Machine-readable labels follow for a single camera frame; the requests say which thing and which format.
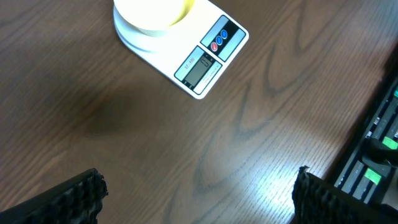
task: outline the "button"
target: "button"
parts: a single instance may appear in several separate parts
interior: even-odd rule
[[[217,36],[217,37],[216,37],[216,43],[217,43],[218,45],[223,44],[223,39],[222,39],[220,36]]]
[[[221,31],[221,37],[222,37],[223,39],[226,39],[226,38],[228,37],[228,33],[226,32],[226,30],[222,30],[222,31]]]
[[[216,42],[212,42],[212,43],[211,43],[211,50],[214,51],[214,52],[216,52],[217,49],[218,49],[218,46],[217,46]]]

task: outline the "digital kitchen scale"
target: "digital kitchen scale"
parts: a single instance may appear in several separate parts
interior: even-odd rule
[[[122,42],[196,99],[202,99],[248,41],[249,33],[207,0],[161,37],[138,31],[113,9]]]

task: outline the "wooden table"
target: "wooden table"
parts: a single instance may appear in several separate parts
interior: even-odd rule
[[[214,0],[250,33],[204,100],[120,42],[112,1],[0,0],[0,210],[89,168],[100,223],[287,223],[383,76],[394,0]]]

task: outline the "red button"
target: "red button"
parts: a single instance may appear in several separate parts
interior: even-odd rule
[[[217,46],[216,42],[212,42],[212,43],[211,43],[211,50],[214,51],[214,52],[216,52],[217,49],[218,49],[218,46]]]

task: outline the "green sticker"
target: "green sticker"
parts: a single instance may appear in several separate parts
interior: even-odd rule
[[[398,149],[398,143],[396,143],[394,140],[392,140],[389,137],[384,137],[383,144],[385,144],[390,149]]]
[[[374,172],[370,168],[366,170],[365,177],[371,180],[371,182],[375,183],[376,185],[379,184],[381,180],[381,175],[379,175],[377,172]]]

